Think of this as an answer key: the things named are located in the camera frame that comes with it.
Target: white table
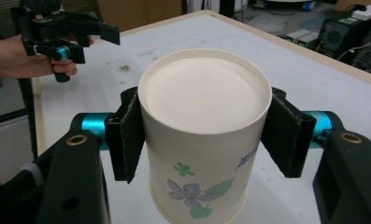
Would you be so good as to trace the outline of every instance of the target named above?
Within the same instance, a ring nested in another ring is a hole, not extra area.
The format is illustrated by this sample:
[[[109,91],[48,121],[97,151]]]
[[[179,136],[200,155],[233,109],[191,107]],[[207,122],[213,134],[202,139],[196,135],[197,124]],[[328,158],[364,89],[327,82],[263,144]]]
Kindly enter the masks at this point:
[[[157,59],[193,48],[221,49],[249,59],[299,109],[334,111],[348,130],[371,139],[370,74],[217,13],[199,11],[122,33],[120,46],[92,45],[85,49],[87,63],[65,84],[54,76],[36,78],[39,150],[61,138],[77,113],[116,111],[120,93],[137,86]],[[112,223],[166,223],[150,197],[147,150],[131,185],[115,182],[109,154],[102,152],[101,157]],[[311,149],[303,176],[286,179],[260,144],[248,199],[234,223],[320,223],[312,188],[320,158],[321,150]]]

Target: cup bottom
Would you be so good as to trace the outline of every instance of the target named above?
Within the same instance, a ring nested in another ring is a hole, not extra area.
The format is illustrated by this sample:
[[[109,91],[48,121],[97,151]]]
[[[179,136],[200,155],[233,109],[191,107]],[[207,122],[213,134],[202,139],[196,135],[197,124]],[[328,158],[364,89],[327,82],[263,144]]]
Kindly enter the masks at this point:
[[[241,209],[243,208],[244,204],[246,203],[246,199],[247,199],[247,196],[248,196],[248,191],[247,191],[248,187],[246,187],[246,190],[245,190],[245,196],[243,197],[243,200],[241,202],[241,205],[238,207],[237,211],[235,211],[234,215],[232,217],[229,218],[229,220],[225,221],[225,222],[222,222],[222,224],[231,224],[235,218],[238,216],[239,212],[241,211]],[[179,224],[177,222],[175,222],[172,218],[170,218],[170,216],[168,214],[166,214],[164,212],[164,210],[162,209],[162,207],[160,206],[159,202],[158,202],[158,199],[156,198],[156,195],[154,193],[154,190],[153,190],[153,184],[152,184],[152,181],[150,180],[150,195],[153,199],[153,202],[155,203],[155,206],[156,208],[158,209],[158,211],[160,212],[160,214],[171,224]]]

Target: white cup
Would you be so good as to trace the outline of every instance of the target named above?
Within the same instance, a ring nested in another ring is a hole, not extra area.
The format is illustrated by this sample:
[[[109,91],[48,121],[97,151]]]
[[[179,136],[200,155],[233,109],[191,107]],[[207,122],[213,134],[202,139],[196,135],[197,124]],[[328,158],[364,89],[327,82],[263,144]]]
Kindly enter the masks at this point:
[[[143,74],[138,96],[150,191],[170,223],[227,223],[240,211],[272,91],[232,53],[187,49]]]

